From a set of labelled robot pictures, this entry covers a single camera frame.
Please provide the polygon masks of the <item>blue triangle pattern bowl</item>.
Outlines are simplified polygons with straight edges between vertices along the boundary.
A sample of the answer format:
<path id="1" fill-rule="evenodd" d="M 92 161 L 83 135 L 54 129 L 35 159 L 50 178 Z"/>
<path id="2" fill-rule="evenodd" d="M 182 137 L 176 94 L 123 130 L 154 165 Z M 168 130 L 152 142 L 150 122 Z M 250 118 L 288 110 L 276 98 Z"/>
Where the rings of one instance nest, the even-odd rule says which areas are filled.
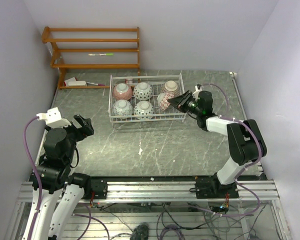
<path id="1" fill-rule="evenodd" d="M 158 107 L 162 111 L 165 111 L 170 106 L 170 103 L 168 102 L 168 100 L 172 99 L 174 97 L 175 97 L 175 95 L 171 92 L 161 92 L 156 99 Z"/>

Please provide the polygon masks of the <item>brown lattice pattern bowl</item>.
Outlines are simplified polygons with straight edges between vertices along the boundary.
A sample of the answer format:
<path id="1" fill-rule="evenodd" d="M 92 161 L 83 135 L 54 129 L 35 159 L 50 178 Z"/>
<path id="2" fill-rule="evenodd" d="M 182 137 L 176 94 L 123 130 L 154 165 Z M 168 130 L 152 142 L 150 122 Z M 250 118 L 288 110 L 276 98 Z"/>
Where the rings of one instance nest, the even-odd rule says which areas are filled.
<path id="1" fill-rule="evenodd" d="M 164 85 L 161 88 L 161 92 L 162 93 L 170 93 L 173 94 L 175 97 L 180 95 L 180 89 L 178 84 L 173 81 L 173 80 L 169 80 L 167 82 L 164 83 Z"/>

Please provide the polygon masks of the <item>blue wave pattern bowl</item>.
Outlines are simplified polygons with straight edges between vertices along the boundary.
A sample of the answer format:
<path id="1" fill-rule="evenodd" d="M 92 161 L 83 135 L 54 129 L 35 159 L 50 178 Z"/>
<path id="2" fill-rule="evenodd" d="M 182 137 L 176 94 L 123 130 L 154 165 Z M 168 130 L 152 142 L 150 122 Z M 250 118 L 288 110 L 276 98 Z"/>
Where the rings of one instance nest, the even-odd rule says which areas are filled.
<path id="1" fill-rule="evenodd" d="M 138 120 L 150 120 L 154 117 L 154 106 L 146 100 L 138 102 L 133 110 L 133 114 Z"/>

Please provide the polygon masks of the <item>red circle pattern bowl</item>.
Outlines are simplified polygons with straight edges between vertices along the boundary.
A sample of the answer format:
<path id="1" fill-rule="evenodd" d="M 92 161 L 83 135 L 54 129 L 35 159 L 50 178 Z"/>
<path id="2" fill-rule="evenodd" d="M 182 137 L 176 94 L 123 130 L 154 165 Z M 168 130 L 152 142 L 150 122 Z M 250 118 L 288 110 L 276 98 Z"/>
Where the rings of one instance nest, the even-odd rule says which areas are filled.
<path id="1" fill-rule="evenodd" d="M 153 88 L 147 82 L 140 82 L 134 87 L 133 96 L 139 101 L 147 101 L 153 96 Z"/>

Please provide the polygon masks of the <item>red swirl pattern bowl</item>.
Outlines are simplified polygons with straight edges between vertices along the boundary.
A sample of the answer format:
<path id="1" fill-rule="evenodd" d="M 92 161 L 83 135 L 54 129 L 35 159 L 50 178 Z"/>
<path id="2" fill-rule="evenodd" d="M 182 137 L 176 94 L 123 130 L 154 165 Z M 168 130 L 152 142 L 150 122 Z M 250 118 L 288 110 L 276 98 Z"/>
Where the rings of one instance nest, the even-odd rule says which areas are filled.
<path id="1" fill-rule="evenodd" d="M 112 112 L 114 116 L 131 116 L 134 109 L 128 100 L 120 99 L 114 103 Z"/>

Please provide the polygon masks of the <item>pink floral pattern bowl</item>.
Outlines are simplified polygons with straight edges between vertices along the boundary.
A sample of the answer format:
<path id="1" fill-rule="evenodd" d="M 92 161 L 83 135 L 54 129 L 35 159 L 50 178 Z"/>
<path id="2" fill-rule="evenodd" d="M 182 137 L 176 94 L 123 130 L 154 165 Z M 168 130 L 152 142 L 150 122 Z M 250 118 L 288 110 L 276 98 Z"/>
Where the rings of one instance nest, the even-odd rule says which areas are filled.
<path id="1" fill-rule="evenodd" d="M 119 83 L 114 87 L 113 97 L 116 100 L 129 100 L 133 96 L 132 88 L 126 83 Z"/>

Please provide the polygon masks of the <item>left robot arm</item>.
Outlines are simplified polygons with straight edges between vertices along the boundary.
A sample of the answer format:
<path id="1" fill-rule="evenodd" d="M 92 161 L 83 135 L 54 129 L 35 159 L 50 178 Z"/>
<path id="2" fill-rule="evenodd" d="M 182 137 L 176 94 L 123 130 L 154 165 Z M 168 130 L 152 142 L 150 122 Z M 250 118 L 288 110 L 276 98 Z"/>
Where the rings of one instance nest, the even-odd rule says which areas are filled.
<path id="1" fill-rule="evenodd" d="M 27 154 L 34 179 L 29 218 L 22 238 L 24 240 L 59 240 L 79 200 L 92 193 L 91 177 L 71 173 L 73 158 L 79 157 L 77 143 L 94 134 L 90 118 L 79 114 L 71 121 L 60 113 L 39 113 L 31 121 L 45 121 L 47 131 L 44 154 L 35 164 Z"/>

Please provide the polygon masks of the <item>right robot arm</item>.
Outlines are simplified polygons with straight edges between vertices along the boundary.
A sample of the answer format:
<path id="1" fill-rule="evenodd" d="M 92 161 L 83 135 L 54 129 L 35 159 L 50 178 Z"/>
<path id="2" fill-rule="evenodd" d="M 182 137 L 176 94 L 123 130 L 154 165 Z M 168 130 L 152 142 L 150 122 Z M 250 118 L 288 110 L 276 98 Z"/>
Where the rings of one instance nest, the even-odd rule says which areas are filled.
<path id="1" fill-rule="evenodd" d="M 247 168 L 267 154 L 257 122 L 253 119 L 237 120 L 216 115 L 213 112 L 211 92 L 199 90 L 194 96 L 188 90 L 167 101 L 180 112 L 194 115 L 200 129 L 227 137 L 229 159 L 204 187 L 196 187 L 196 191 L 206 191 L 216 198 L 223 197 Z"/>

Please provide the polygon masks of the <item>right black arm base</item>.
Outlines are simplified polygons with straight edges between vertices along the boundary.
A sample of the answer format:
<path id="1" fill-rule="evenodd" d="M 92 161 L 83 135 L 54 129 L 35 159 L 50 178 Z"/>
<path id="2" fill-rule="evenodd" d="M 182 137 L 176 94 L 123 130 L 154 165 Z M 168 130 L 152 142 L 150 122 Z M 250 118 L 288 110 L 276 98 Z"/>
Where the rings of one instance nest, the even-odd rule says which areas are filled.
<path id="1" fill-rule="evenodd" d="M 190 193 L 195 193 L 197 199 L 236 199 L 239 197 L 236 191 L 235 183 L 222 185 L 220 183 L 211 182 L 196 182 L 195 187 L 189 189 Z"/>

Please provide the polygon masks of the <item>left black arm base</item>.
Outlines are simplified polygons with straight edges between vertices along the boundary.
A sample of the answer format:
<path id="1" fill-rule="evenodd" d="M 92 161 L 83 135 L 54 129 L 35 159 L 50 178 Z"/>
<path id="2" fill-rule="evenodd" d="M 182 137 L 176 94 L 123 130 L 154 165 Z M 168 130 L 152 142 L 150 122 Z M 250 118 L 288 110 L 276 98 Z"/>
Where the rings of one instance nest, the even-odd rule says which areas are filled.
<path id="1" fill-rule="evenodd" d="M 91 199 L 105 200 L 108 194 L 108 184 L 102 179 L 91 180 Z"/>

